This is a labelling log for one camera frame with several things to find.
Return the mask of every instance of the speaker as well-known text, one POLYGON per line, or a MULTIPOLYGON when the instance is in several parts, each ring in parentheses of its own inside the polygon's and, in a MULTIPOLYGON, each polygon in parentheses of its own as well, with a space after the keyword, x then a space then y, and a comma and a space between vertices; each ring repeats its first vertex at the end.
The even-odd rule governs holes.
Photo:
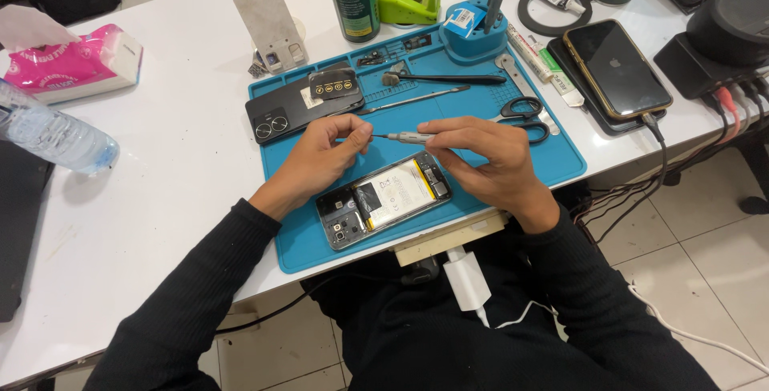
POLYGON ((689 20, 686 36, 713 61, 761 65, 769 58, 769 0, 706 0, 689 20))

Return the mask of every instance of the water bottle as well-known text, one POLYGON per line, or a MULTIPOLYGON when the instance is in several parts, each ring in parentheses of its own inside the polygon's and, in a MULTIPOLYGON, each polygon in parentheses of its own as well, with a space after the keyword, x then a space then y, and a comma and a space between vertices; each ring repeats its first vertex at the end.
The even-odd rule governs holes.
POLYGON ((0 79, 0 135, 38 157, 81 173, 110 167, 120 146, 93 126, 40 105, 0 79))

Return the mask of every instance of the white table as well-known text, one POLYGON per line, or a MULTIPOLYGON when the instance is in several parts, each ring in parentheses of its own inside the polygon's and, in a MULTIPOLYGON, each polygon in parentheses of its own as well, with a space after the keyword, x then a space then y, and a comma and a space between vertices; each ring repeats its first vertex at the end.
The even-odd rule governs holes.
MULTIPOLYGON (((285 1, 307 27, 310 62, 360 47, 342 38, 332 0, 285 1)), ((502 11, 527 35, 516 17, 517 3, 505 0, 502 11)), ((649 60, 687 21, 668 0, 633 0, 622 8, 594 3, 593 21, 609 17, 623 24, 649 60)), ((140 84, 68 103, 62 110, 107 131, 120 143, 121 157, 113 170, 93 179, 55 170, 23 304, 12 322, 0 324, 0 384, 107 347, 120 320, 139 307, 229 206, 264 182, 244 109, 253 82, 246 73, 252 50, 232 0, 155 0, 73 30, 86 34, 107 23, 118 24, 144 45, 140 84)), ((383 25, 371 43, 405 32, 383 25)), ((5 71, 7 57, 0 58, 5 71)), ((721 128, 720 119, 700 101, 683 99, 660 76, 674 95, 660 123, 668 145, 721 128)), ((645 129, 611 138, 590 115, 567 107, 550 84, 540 91, 588 162, 583 178, 659 150, 645 129)), ((290 275, 278 268, 271 246, 236 300, 404 239, 290 275)))

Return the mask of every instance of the green tape dispenser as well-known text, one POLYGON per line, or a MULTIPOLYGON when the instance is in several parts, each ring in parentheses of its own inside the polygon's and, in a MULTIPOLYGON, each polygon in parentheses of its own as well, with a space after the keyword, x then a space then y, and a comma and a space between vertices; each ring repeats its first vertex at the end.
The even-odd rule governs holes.
POLYGON ((377 0, 383 23, 435 24, 441 0, 377 0))

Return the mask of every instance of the scissors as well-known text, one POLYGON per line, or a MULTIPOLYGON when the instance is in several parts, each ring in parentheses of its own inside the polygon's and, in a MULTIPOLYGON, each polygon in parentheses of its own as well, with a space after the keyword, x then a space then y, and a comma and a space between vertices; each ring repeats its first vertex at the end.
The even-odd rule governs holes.
POLYGON ((539 115, 542 113, 542 110, 544 108, 544 105, 542 104, 542 101, 540 101, 536 97, 518 97, 515 99, 512 99, 508 101, 503 107, 502 110, 499 111, 499 116, 496 118, 489 119, 489 121, 492 122, 499 122, 504 121, 505 119, 522 119, 523 122, 517 123, 517 124, 511 124, 514 127, 523 128, 523 129, 540 129, 542 130, 542 137, 536 138, 536 139, 529 139, 529 143, 539 143, 540 141, 545 140, 550 135, 550 127, 548 127, 548 124, 540 121, 533 121, 533 117, 539 115), (513 106, 516 105, 519 102, 527 102, 531 106, 530 111, 513 111, 513 106))

